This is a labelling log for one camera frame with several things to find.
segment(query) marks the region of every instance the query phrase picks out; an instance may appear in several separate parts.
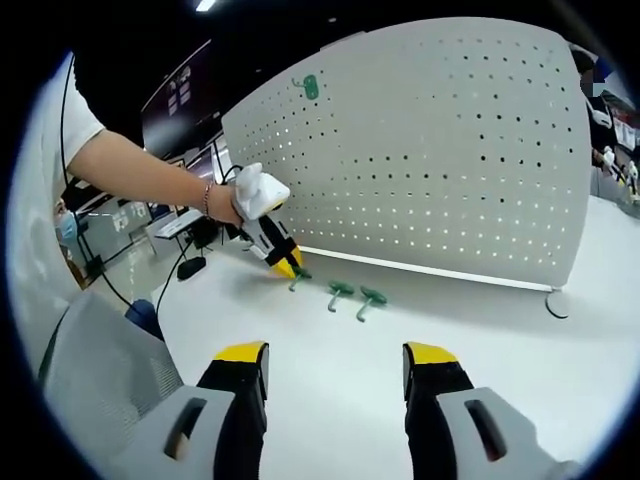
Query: green peg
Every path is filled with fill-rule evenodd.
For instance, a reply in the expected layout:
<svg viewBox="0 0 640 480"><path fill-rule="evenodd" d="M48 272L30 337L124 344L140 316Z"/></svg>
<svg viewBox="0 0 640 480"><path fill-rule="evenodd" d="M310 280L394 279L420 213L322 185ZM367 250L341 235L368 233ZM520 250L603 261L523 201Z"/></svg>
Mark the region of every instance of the green peg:
<svg viewBox="0 0 640 480"><path fill-rule="evenodd" d="M367 301L364 303L362 308L358 310L358 313L356 313L356 318L361 322L364 322L364 317L362 316L362 312L364 312L366 308L371 304L378 304L380 306L386 305L387 297L382 295L380 292L371 290L370 288L367 288L367 287L360 287L360 291L366 297Z"/></svg>
<svg viewBox="0 0 640 480"><path fill-rule="evenodd" d="M296 278L294 278L293 282L291 282L291 285L289 285L290 292L296 291L295 289L296 283L298 283L303 278L313 278L308 270L301 267L293 267L293 273L296 274Z"/></svg>
<svg viewBox="0 0 640 480"><path fill-rule="evenodd" d="M320 95L318 79L313 74L304 77L302 83L296 82L296 79L292 78L291 83L293 83L294 87L304 88L304 94L309 100L315 100Z"/></svg>
<svg viewBox="0 0 640 480"><path fill-rule="evenodd" d="M353 295L354 290L351 285L343 282L329 282L329 288L331 289L331 292L333 292L333 297L331 297L331 301L329 302L329 305L327 306L327 308L329 309L330 312L335 313L336 309L334 308L333 305L336 303L336 300L338 300L338 297L341 294Z"/></svg>

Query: black wire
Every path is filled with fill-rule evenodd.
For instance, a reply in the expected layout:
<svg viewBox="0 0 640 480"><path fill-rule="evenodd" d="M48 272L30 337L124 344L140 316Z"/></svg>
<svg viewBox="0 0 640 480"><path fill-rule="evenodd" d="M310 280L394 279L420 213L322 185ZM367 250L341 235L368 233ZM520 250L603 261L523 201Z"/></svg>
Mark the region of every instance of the black wire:
<svg viewBox="0 0 640 480"><path fill-rule="evenodd" d="M216 160L218 160L218 168L220 168L220 176L222 177L222 184L224 185L224 174L222 173L222 162L220 161L220 154L218 153L218 145L216 145L216 142L218 140L214 140L213 141L213 150L216 152Z"/></svg>
<svg viewBox="0 0 640 480"><path fill-rule="evenodd" d="M62 176L64 178L64 183L65 183L65 187L69 188L69 178L67 176L67 162L65 161L64 158L64 109L67 103L67 91L69 89L69 79L71 78L71 69L73 68L73 62L75 60L75 54L72 53L71 54L71 60L69 61L69 69L67 70L67 78L64 82L64 91L62 94L62 109L60 111L60 159L62 161ZM80 223L78 222L78 217L76 216L75 213L72 213L73 215L73 219L76 222L76 229L78 232L80 232ZM80 237L81 240L84 241L87 250L89 251L89 254L91 255L92 259L93 259L93 254L91 253L91 249L89 248L89 242L87 242L86 237L84 236L84 233L79 233L78 236ZM82 253L82 256L85 257L85 262L87 260L85 254L84 254L84 250L82 249L82 247L80 247L80 252ZM120 292L118 292L118 290L116 290L116 287L113 286L113 284L111 283L111 281L107 278L107 275L103 270L101 272L102 274L102 278L104 278L105 283L109 286L109 288L111 289L111 291L115 294L116 297L118 297L120 300L122 300L122 302L124 302L125 305L127 305L130 309L132 309L133 311L135 311L138 315L140 315L141 317L144 317L144 315L142 313L140 313L140 311L138 311L131 302L129 302L126 298L124 298Z"/></svg>
<svg viewBox="0 0 640 480"><path fill-rule="evenodd" d="M222 176L222 184L225 185L227 183L227 177L229 176L229 174L234 170L234 169L239 169L242 170L242 166L240 165L232 165L231 168L229 168L229 170L227 170L227 173L225 173Z"/></svg>
<svg viewBox="0 0 640 480"><path fill-rule="evenodd" d="M187 242L187 246L184 247L184 251L186 252L187 249L191 246L191 244L193 243L193 239L189 240ZM160 313L160 302L162 302L162 297L164 297L164 292L167 291L167 287L169 286L169 282L171 281L171 276L173 275L173 272L175 271L176 267L178 266L178 264L180 263L180 259L182 258L182 253L180 255L178 255L178 259L176 260L176 263L173 264L173 267L171 267L171 271L169 272L169 276L167 277L166 282L164 282L164 287L162 288L162 292L160 293L160 298L158 298L158 305L156 305L156 316L159 315Z"/></svg>

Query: white t-shirt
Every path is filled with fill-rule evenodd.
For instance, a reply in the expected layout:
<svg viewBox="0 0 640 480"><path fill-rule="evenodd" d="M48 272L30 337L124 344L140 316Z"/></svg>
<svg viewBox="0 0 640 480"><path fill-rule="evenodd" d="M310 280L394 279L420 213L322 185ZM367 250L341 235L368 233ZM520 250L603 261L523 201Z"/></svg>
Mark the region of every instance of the white t-shirt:
<svg viewBox="0 0 640 480"><path fill-rule="evenodd" d="M41 89L11 182L7 264L9 295L29 365L38 372L49 341L80 288L67 267L55 234L53 209L64 190L60 118L69 55ZM64 113L64 157L78 150L104 126L78 93L73 68Z"/></svg>

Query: pegboard leg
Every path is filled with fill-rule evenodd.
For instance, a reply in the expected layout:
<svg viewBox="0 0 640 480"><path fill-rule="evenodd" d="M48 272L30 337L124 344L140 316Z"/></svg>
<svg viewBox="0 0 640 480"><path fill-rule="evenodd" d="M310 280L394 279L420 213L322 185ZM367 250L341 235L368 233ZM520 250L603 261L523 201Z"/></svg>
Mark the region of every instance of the pegboard leg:
<svg viewBox="0 0 640 480"><path fill-rule="evenodd" d="M547 295L545 305L549 313L556 318L565 319L569 316L569 299L560 289L554 289Z"/></svg>

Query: face mask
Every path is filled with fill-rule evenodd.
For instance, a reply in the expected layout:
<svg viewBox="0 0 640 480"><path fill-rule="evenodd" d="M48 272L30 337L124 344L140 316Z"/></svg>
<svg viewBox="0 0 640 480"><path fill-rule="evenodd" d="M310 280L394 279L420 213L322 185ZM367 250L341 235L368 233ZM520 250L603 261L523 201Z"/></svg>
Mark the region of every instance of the face mask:
<svg viewBox="0 0 640 480"><path fill-rule="evenodd" d="M58 219L56 230L60 232L61 243L63 245L67 245L78 238L78 224L76 223L73 213L69 211L64 212Z"/></svg>

